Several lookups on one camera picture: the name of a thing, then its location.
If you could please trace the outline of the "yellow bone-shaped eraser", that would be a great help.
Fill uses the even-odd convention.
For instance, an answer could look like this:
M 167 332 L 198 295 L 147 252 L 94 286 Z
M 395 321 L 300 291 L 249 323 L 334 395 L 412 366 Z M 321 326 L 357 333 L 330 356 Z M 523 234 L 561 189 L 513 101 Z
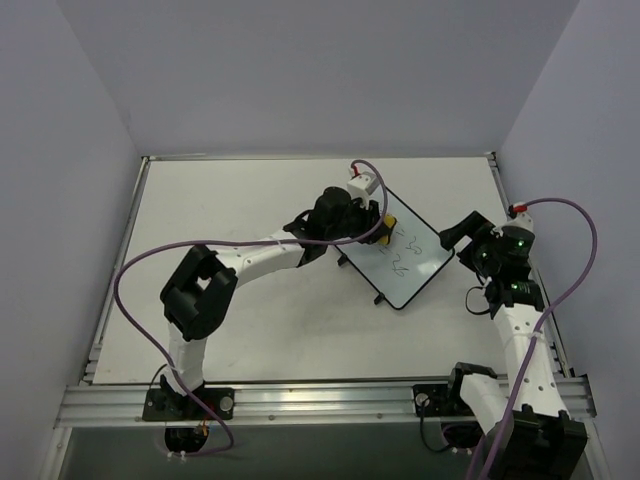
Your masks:
M 389 245 L 396 225 L 397 219 L 391 214 L 386 214 L 379 229 L 380 236 L 377 243 L 384 246 Z

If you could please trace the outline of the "small black-framed whiteboard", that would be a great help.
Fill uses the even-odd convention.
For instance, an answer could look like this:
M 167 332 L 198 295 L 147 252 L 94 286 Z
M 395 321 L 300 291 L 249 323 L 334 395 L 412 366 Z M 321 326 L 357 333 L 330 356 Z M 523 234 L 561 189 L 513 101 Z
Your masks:
M 405 308 L 454 257 L 438 232 L 393 191 L 388 212 L 397 223 L 387 245 L 351 243 L 337 248 L 339 265 L 350 264 L 374 288 L 376 305 Z

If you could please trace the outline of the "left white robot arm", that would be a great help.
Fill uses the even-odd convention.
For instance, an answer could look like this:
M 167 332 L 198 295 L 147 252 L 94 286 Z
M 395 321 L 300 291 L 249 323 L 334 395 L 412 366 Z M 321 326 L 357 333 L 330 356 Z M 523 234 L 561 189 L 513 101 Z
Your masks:
M 172 372 L 166 379 L 166 408 L 179 419 L 202 405 L 207 338 L 223 323 L 235 291 L 271 273 L 300 268 L 343 239 L 387 245 L 397 220 L 375 200 L 353 198 L 328 187 L 314 207 L 264 238 L 259 245 L 212 250 L 192 247 L 160 293 L 169 322 Z

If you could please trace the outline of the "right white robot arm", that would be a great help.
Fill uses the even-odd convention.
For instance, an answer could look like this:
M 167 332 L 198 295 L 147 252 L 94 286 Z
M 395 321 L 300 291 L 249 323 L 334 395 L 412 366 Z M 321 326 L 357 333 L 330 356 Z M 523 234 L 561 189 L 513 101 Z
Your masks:
M 477 211 L 440 232 L 453 248 L 467 238 L 460 263 L 482 282 L 488 311 L 503 347 L 508 389 L 494 371 L 458 363 L 444 388 L 455 412 L 471 411 L 482 431 L 476 456 L 482 479 L 568 479 L 581 459 L 588 435 L 573 419 L 555 379 L 555 361 L 543 332 L 545 303 L 531 276 L 533 221 L 523 205 L 495 225 Z

